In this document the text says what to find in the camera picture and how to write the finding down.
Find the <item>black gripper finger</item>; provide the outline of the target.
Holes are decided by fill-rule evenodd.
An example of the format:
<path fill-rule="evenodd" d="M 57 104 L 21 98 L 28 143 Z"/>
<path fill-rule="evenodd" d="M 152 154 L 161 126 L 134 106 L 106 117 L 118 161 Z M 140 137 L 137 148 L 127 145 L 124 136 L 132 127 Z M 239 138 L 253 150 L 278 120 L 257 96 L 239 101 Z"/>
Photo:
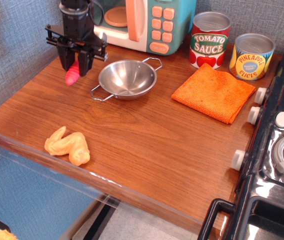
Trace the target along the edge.
<path fill-rule="evenodd" d="M 75 46 L 74 42 L 57 43 L 57 52 L 64 70 L 68 70 L 75 62 L 75 52 L 72 50 Z"/>
<path fill-rule="evenodd" d="M 81 50 L 78 53 L 77 60 L 79 64 L 79 74 L 81 77 L 84 77 L 92 68 L 94 55 L 89 51 Z"/>

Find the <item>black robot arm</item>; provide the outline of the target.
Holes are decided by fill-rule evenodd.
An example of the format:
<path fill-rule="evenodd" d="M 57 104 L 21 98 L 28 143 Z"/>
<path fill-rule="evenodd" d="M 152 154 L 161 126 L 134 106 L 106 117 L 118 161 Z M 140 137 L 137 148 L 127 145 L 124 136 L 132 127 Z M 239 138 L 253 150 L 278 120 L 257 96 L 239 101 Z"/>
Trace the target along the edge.
<path fill-rule="evenodd" d="M 95 34 L 104 20 L 104 10 L 96 0 L 62 0 L 59 4 L 62 25 L 46 25 L 46 42 L 56 46 L 66 71 L 78 61 L 79 75 L 91 70 L 95 57 L 106 60 L 107 35 Z"/>

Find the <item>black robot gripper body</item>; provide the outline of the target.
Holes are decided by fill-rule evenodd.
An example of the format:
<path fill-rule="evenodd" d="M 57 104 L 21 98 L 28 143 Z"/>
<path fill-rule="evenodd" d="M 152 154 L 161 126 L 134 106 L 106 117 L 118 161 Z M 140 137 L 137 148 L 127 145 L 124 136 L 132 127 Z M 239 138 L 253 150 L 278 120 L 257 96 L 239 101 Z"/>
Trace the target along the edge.
<path fill-rule="evenodd" d="M 94 6 L 102 6 L 98 2 L 60 2 L 59 10 L 62 14 L 62 25 L 47 24 L 46 41 L 48 44 L 74 42 L 73 51 L 91 52 L 94 58 L 106 55 L 107 41 L 102 40 L 94 33 L 96 25 L 101 25 L 104 16 L 100 17 L 100 22 L 94 21 Z"/>

